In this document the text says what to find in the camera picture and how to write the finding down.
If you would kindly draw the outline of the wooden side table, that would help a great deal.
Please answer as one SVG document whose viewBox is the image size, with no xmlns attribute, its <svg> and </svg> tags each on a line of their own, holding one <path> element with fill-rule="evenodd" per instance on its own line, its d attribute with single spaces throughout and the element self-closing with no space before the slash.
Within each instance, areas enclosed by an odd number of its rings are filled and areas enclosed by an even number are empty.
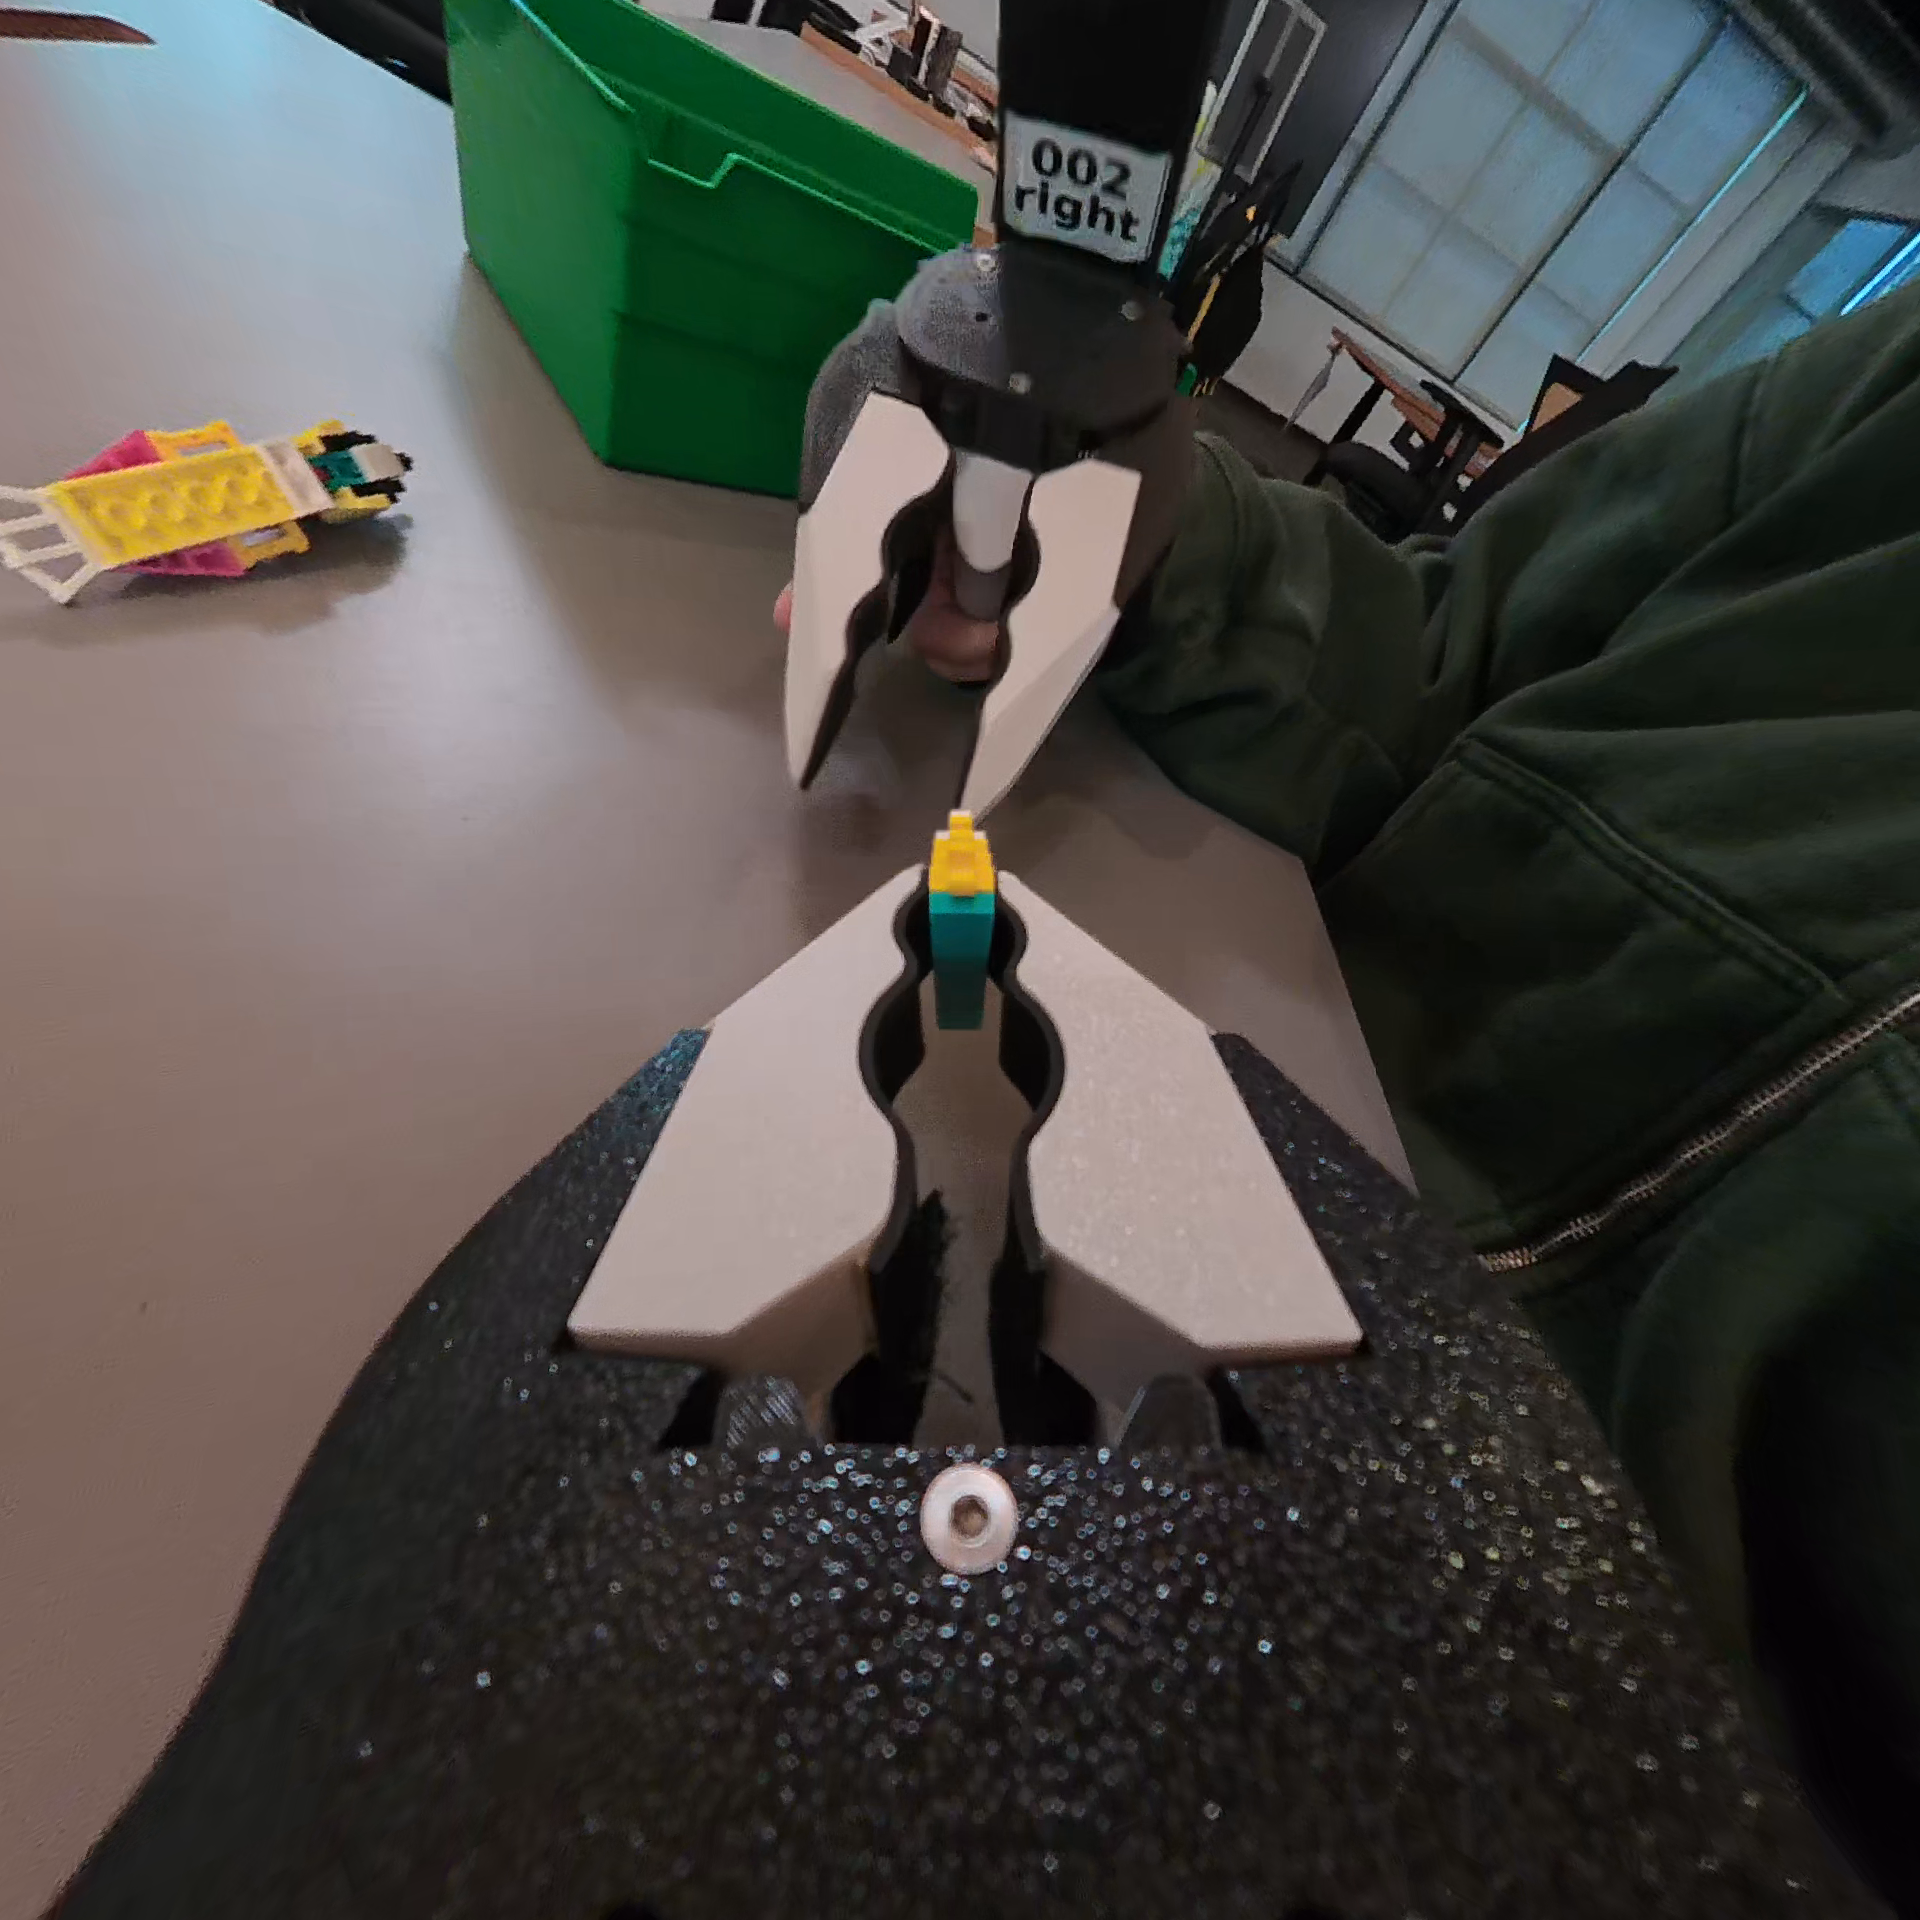
<svg viewBox="0 0 1920 1920">
<path fill-rule="evenodd" d="M 1385 350 L 1365 346 L 1344 326 L 1333 326 L 1328 336 L 1328 372 L 1333 372 L 1340 356 L 1353 362 L 1365 380 L 1365 389 L 1330 436 L 1328 450 L 1355 442 L 1381 399 L 1389 399 L 1402 426 L 1387 447 L 1413 474 L 1441 471 L 1451 464 L 1450 471 L 1456 478 L 1474 479 L 1503 452 L 1505 435 L 1488 426 L 1444 384 L 1404 365 Z"/>
</svg>

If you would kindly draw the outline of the yellow pink lego model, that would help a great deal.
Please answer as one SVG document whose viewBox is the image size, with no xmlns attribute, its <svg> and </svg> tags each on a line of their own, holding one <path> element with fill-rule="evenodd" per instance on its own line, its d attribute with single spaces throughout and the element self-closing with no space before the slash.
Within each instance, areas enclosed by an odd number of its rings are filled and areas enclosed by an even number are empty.
<svg viewBox="0 0 1920 1920">
<path fill-rule="evenodd" d="M 2 563 L 60 605 L 108 574 L 243 580 L 314 525 L 394 512 L 409 452 L 339 418 L 247 442 L 227 420 L 140 427 L 44 487 L 2 487 Z"/>
</svg>

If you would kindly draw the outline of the person's right hand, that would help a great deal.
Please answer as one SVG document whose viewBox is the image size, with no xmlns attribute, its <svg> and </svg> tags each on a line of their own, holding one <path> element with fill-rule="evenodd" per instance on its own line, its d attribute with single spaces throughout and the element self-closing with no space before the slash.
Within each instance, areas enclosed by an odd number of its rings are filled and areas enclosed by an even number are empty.
<svg viewBox="0 0 1920 1920">
<path fill-rule="evenodd" d="M 925 535 L 903 559 L 893 600 L 893 638 L 948 683 L 995 683 L 1002 671 L 1011 605 L 986 615 L 984 591 L 971 586 L 965 570 L 951 516 L 936 514 Z"/>
</svg>

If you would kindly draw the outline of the person's right forearm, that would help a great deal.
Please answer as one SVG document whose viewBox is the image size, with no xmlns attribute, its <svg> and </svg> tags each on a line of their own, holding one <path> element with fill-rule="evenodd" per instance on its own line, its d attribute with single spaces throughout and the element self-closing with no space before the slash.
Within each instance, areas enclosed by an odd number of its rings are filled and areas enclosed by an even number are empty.
<svg viewBox="0 0 1920 1920">
<path fill-rule="evenodd" d="M 1787 772 L 1915 776 L 1915 285 L 1656 399 L 1455 536 L 1385 543 L 1201 438 L 1095 683 L 1185 794 L 1355 862 L 1477 724 L 1787 724 Z"/>
</svg>

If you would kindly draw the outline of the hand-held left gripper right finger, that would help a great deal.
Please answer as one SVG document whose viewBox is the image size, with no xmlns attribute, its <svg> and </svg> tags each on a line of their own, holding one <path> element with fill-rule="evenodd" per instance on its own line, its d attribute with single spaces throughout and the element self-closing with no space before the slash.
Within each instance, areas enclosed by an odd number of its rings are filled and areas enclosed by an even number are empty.
<svg viewBox="0 0 1920 1920">
<path fill-rule="evenodd" d="M 1026 879 L 999 878 L 1015 1141 L 989 1344 L 1007 1436 L 1095 1436 L 1165 1375 L 1344 1360 L 1361 1320 L 1213 1031 Z"/>
</svg>

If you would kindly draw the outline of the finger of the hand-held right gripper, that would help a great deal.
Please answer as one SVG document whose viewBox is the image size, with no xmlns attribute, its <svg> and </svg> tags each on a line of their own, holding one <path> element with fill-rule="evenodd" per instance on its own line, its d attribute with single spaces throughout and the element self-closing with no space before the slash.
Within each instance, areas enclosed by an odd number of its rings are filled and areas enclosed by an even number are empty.
<svg viewBox="0 0 1920 1920">
<path fill-rule="evenodd" d="M 809 786 L 888 630 L 905 549 L 944 502 L 953 452 L 919 405 L 871 392 L 799 524 L 785 646 L 785 757 Z"/>
<path fill-rule="evenodd" d="M 1081 460 L 1045 471 L 1026 494 L 1039 563 L 1002 622 L 1004 660 L 956 802 L 977 820 L 1015 786 L 1114 635 L 1138 488 L 1137 469 Z"/>
</svg>

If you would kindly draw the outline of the small yellow lego assembly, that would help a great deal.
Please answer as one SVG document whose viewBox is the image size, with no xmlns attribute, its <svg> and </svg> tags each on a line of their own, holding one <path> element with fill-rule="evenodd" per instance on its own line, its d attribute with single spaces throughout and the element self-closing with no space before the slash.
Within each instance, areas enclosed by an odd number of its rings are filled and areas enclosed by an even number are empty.
<svg viewBox="0 0 1920 1920">
<path fill-rule="evenodd" d="M 989 838 L 970 811 L 953 808 L 928 852 L 928 959 L 943 1031 L 986 1021 L 997 904 Z"/>
</svg>

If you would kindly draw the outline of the black wooden chair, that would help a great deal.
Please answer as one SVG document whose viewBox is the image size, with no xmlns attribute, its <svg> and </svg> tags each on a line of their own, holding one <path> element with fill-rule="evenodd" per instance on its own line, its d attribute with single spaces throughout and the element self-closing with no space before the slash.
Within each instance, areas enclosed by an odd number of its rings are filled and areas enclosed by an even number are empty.
<svg viewBox="0 0 1920 1920">
<path fill-rule="evenodd" d="M 1513 447 L 1483 475 L 1481 492 L 1493 495 L 1559 447 L 1618 420 L 1647 405 L 1679 374 L 1674 365 L 1627 362 L 1618 372 L 1597 374 L 1564 355 L 1549 359 L 1544 386 Z"/>
</svg>

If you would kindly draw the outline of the person's green jacket torso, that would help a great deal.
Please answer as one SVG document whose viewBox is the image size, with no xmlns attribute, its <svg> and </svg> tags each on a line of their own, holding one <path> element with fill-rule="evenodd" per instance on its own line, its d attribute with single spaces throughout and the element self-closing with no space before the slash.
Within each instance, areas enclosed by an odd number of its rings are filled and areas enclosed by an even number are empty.
<svg viewBox="0 0 1920 1920">
<path fill-rule="evenodd" d="M 1335 772 L 1295 830 L 1419 1187 L 1915 1916 L 1915 709 Z"/>
</svg>

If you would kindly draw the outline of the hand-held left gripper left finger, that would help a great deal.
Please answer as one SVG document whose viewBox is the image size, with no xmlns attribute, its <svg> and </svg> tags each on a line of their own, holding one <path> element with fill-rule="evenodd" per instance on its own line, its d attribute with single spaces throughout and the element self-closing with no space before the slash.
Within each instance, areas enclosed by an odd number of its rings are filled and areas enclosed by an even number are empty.
<svg viewBox="0 0 1920 1920">
<path fill-rule="evenodd" d="M 916 1428 L 939 1320 L 901 1091 L 925 1058 L 923 868 L 705 1031 L 568 1319 L 596 1354 L 770 1375 L 832 1428 Z"/>
</svg>

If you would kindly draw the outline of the green plastic bin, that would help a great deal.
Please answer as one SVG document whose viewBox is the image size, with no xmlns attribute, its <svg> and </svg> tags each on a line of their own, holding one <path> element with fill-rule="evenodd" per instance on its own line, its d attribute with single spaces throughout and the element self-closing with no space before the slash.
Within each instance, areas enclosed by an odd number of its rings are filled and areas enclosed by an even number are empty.
<svg viewBox="0 0 1920 1920">
<path fill-rule="evenodd" d="M 444 7 L 465 237 L 593 452 L 801 487 L 812 380 L 979 189 L 639 5 Z"/>
</svg>

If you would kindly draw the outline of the frosted glass window wall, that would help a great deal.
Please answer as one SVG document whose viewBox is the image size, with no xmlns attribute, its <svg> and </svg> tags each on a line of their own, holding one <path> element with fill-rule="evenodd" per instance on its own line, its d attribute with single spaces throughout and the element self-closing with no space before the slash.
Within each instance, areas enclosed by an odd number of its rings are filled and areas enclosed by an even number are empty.
<svg viewBox="0 0 1920 1920">
<path fill-rule="evenodd" d="M 1716 218 L 1857 149 L 1724 5 L 1444 5 L 1399 67 L 1280 255 L 1512 426 L 1556 355 L 1626 355 Z"/>
</svg>

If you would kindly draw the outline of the black office chair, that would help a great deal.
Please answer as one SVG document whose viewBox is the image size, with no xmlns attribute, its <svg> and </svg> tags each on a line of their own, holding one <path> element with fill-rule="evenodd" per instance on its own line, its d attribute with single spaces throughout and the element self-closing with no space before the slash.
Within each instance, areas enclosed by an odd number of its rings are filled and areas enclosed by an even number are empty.
<svg viewBox="0 0 1920 1920">
<path fill-rule="evenodd" d="M 1458 531 L 1479 506 L 1469 469 L 1491 467 L 1505 450 L 1505 438 L 1458 395 L 1431 380 L 1421 389 L 1441 405 L 1431 432 L 1404 423 L 1394 455 L 1333 442 L 1306 479 L 1333 483 L 1348 512 L 1389 543 Z"/>
</svg>

